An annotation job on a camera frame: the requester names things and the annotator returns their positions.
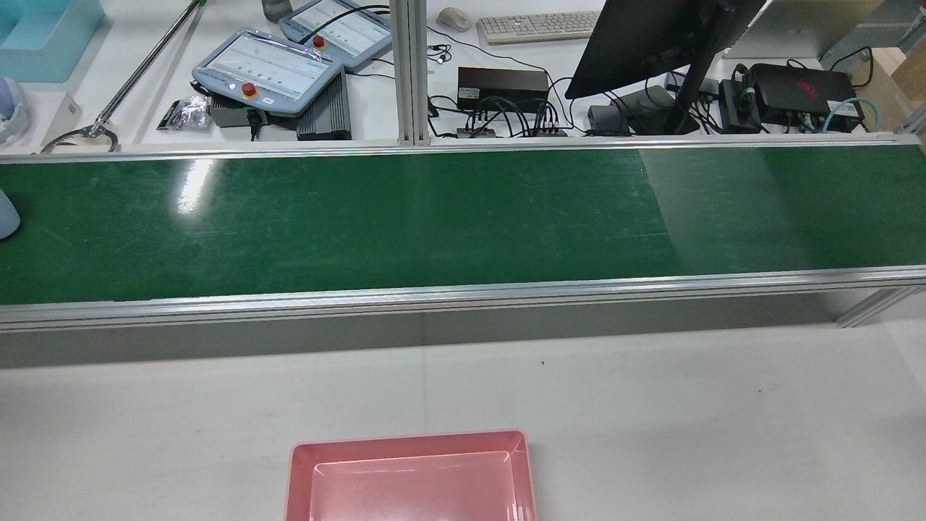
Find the black box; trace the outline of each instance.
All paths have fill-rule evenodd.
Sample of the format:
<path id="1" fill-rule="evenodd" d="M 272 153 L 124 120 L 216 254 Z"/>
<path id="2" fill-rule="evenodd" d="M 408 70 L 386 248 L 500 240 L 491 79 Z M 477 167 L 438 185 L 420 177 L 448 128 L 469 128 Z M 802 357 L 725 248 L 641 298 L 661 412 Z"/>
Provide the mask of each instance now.
<path id="1" fill-rule="evenodd" d="M 746 83 L 756 89 L 762 122 L 779 125 L 796 123 L 801 113 L 809 114 L 815 121 L 824 120 L 837 105 L 856 96 L 846 74 L 828 70 L 762 63 L 749 70 Z M 852 132 L 864 119 L 861 106 L 853 102 L 832 118 L 830 128 Z"/>
<path id="2" fill-rule="evenodd" d="M 457 72 L 457 103 L 463 110 L 473 110 L 479 100 L 497 95 L 521 111 L 535 114 L 549 88 L 546 74 L 540 70 L 460 67 Z"/>
<path id="3" fill-rule="evenodd" d="M 308 106 L 296 126 L 299 141 L 349 140 L 350 106 L 344 73 L 335 76 Z"/>

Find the black device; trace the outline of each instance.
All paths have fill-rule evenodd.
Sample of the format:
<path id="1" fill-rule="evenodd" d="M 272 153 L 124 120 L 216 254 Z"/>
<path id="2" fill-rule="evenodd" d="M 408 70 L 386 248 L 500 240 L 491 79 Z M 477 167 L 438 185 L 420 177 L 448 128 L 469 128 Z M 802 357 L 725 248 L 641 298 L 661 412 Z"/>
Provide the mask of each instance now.
<path id="1" fill-rule="evenodd" d="M 672 108 L 649 132 L 696 130 L 688 114 L 714 56 L 732 45 L 764 0 L 607 0 L 566 98 L 601 94 L 691 65 Z"/>
<path id="2" fill-rule="evenodd" d="M 549 88 L 546 74 L 539 70 L 477 67 L 457 70 L 457 104 L 461 110 L 474 110 L 481 100 L 499 96 L 517 105 L 522 112 L 535 114 L 544 105 Z"/>
<path id="3" fill-rule="evenodd" d="M 792 125 L 808 115 L 818 126 L 846 99 L 856 96 L 843 72 L 757 64 L 745 76 L 756 90 L 764 123 Z M 830 130 L 852 132 L 865 119 L 858 102 L 846 104 L 832 117 Z"/>
<path id="4" fill-rule="evenodd" d="M 588 108 L 589 135 L 630 135 L 624 111 L 615 105 L 592 105 Z"/>
<path id="5" fill-rule="evenodd" d="M 343 72 L 331 80 L 297 116 L 274 114 L 253 108 L 238 100 L 211 94 L 209 114 L 219 128 L 261 127 L 277 125 L 296 131 L 299 141 L 351 139 L 350 107 L 347 101 L 346 76 Z"/>
<path id="6" fill-rule="evenodd" d="M 308 106 L 296 125 L 299 141 L 349 140 L 350 106 L 347 103 L 346 76 L 341 73 Z"/>
<path id="7" fill-rule="evenodd" d="M 249 127 L 255 117 L 260 119 L 260 125 L 269 124 L 265 110 L 249 107 L 236 99 L 215 93 L 210 97 L 209 114 L 220 129 Z"/>
<path id="8" fill-rule="evenodd" d="M 723 133 L 760 133 L 760 117 L 755 93 L 742 82 L 720 82 L 720 131 Z"/>

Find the aluminum rail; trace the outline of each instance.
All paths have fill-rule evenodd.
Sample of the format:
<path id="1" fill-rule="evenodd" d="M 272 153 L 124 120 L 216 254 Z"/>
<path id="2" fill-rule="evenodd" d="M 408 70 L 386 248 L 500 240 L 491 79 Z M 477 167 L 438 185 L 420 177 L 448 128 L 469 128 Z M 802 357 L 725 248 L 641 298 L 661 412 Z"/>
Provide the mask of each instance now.
<path id="1" fill-rule="evenodd" d="M 0 307 L 0 331 L 206 324 L 425 311 L 920 288 L 926 266 Z M 858 325 L 850 321 L 848 325 Z"/>

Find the pink tray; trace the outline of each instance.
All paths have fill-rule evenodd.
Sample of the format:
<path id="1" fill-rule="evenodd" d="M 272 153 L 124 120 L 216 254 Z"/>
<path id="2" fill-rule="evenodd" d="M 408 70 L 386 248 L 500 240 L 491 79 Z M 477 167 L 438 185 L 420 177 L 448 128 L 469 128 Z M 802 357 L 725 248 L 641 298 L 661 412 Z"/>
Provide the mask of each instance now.
<path id="1" fill-rule="evenodd" d="M 523 432 L 304 443 L 286 521 L 536 521 Z"/>

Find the power adapter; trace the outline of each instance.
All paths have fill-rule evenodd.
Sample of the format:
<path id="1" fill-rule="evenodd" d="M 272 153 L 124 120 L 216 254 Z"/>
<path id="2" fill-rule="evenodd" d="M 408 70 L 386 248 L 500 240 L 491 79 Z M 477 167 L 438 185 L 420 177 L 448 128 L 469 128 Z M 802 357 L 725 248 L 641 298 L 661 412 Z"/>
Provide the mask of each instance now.
<path id="1" fill-rule="evenodd" d="M 742 83 L 720 82 L 720 127 L 723 133 L 759 133 L 756 95 L 748 94 Z"/>

